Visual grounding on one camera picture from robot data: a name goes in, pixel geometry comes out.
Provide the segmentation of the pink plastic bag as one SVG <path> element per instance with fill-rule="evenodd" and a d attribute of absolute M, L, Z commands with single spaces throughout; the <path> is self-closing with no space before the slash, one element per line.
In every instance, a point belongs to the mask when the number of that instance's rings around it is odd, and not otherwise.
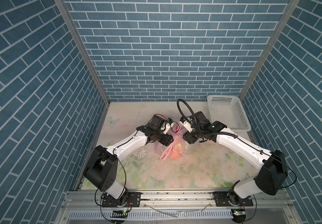
<path fill-rule="evenodd" d="M 188 144 L 183 139 L 183 135 L 186 131 L 179 131 L 177 133 L 171 133 L 174 141 L 169 146 L 164 146 L 161 143 L 156 143 L 155 153 L 160 156 L 161 161 L 167 159 L 179 159 L 185 155 L 190 155 L 196 151 L 195 145 Z"/>

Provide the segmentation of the white plastic mesh basket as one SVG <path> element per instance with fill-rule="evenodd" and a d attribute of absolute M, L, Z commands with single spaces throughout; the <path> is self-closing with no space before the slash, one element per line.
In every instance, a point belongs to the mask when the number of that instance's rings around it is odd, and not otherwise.
<path fill-rule="evenodd" d="M 220 121 L 235 132 L 251 131 L 249 119 L 238 97 L 209 95 L 207 103 L 212 122 Z"/>

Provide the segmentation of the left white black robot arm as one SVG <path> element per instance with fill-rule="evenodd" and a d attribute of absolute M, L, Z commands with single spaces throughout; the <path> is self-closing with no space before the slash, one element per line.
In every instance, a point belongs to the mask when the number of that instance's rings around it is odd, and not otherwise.
<path fill-rule="evenodd" d="M 151 142 L 169 146 L 174 141 L 173 136 L 168 134 L 173 125 L 171 118 L 155 114 L 146 125 L 137 127 L 135 132 L 120 142 L 108 147 L 97 146 L 86 163 L 83 177 L 119 204 L 124 204 L 128 198 L 128 189 L 117 181 L 121 160 Z"/>

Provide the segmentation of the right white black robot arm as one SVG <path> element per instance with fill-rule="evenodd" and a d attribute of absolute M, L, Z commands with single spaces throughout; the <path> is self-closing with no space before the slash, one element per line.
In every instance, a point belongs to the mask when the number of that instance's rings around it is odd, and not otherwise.
<path fill-rule="evenodd" d="M 248 196 L 262 192 L 274 196 L 287 179 L 289 168 L 281 151 L 272 152 L 259 147 L 238 136 L 225 124 L 219 121 L 211 123 L 202 112 L 189 117 L 182 115 L 180 124 L 187 130 L 183 135 L 187 143 L 213 141 L 228 147 L 255 167 L 255 175 L 238 180 L 228 190 L 227 197 L 232 205 L 239 205 Z"/>

